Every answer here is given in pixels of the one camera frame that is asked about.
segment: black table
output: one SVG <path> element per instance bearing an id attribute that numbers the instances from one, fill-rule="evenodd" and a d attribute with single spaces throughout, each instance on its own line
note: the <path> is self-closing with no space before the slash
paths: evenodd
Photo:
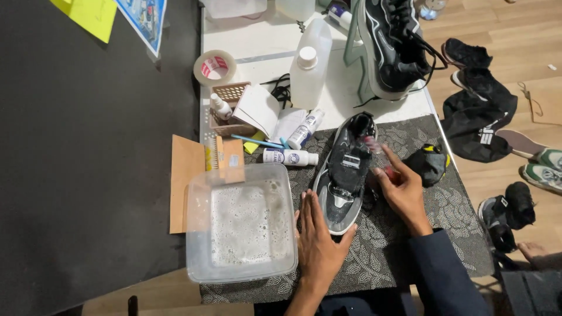
<path id="1" fill-rule="evenodd" d="M 0 306 L 47 315 L 185 266 L 171 136 L 197 140 L 197 0 L 170 0 L 161 69 L 118 11 L 105 45 L 49 1 L 0 8 Z"/>

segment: sneaker with green stripe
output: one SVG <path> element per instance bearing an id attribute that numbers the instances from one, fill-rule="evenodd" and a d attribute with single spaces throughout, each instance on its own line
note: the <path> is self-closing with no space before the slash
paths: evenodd
<path id="1" fill-rule="evenodd" d="M 538 164 L 524 165 L 520 171 L 523 178 L 530 184 L 562 194 L 562 172 Z"/>
<path id="2" fill-rule="evenodd" d="M 537 155 L 537 161 L 543 166 L 562 171 L 562 150 L 547 148 Z"/>

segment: patterned mat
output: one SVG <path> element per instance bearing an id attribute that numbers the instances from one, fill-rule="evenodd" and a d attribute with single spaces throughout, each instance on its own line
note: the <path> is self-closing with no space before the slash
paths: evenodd
<path id="1" fill-rule="evenodd" d="M 377 124 L 378 139 L 404 159 L 425 143 L 437 144 L 441 134 L 433 116 Z M 302 191 L 312 182 L 332 148 L 336 130 L 314 133 L 303 150 L 320 154 L 319 165 L 288 167 L 295 209 L 300 207 Z M 262 162 L 263 149 L 245 154 L 246 164 Z M 452 166 L 431 188 L 424 189 L 424 205 L 434 227 L 444 228 L 471 277 L 492 274 L 493 266 L 486 238 L 472 208 L 459 174 Z M 414 280 L 409 252 L 404 243 L 407 229 L 389 208 L 384 198 L 365 192 L 361 213 L 355 221 L 359 226 L 350 253 L 332 282 L 328 295 L 412 284 Z M 291 297 L 297 286 L 298 269 L 285 276 L 259 281 L 200 285 L 203 303 L 265 303 Z"/>

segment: plastic jug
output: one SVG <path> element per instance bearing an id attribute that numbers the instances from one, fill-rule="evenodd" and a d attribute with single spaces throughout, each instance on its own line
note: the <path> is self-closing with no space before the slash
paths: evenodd
<path id="1" fill-rule="evenodd" d="M 213 19 L 264 12 L 268 0 L 200 0 Z"/>
<path id="2" fill-rule="evenodd" d="M 291 102 L 299 109 L 312 110 L 318 105 L 326 81 L 332 34 L 328 23 L 314 19 L 298 43 L 289 73 Z"/>
<path id="3" fill-rule="evenodd" d="M 315 7 L 316 0 L 275 0 L 277 11 L 300 22 L 308 20 Z"/>

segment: toothbrush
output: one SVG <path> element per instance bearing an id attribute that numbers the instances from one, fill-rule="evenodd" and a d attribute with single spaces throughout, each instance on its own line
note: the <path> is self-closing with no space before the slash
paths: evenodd
<path id="1" fill-rule="evenodd" d="M 255 139 L 250 138 L 250 137 L 244 137 L 244 136 L 240 136 L 240 135 L 236 135 L 236 134 L 232 134 L 230 136 L 233 137 L 233 138 L 239 138 L 243 141 L 248 141 L 248 142 L 251 142 L 251 143 L 256 143 L 256 144 L 260 144 L 260 145 L 264 145 L 264 146 L 268 146 L 268 147 L 273 147 L 273 148 L 278 148 L 278 149 L 285 149 L 285 147 L 283 147 L 281 145 L 273 144 L 273 143 L 270 143 L 270 142 L 257 141 Z"/>
<path id="2" fill-rule="evenodd" d="M 388 161 L 380 143 L 377 142 L 373 136 L 363 137 L 363 142 L 367 145 L 371 152 L 375 153 L 377 159 L 382 161 L 384 165 L 384 172 L 387 174 L 388 179 L 390 179 L 393 184 L 400 184 L 400 175 L 392 169 L 390 161 Z"/>

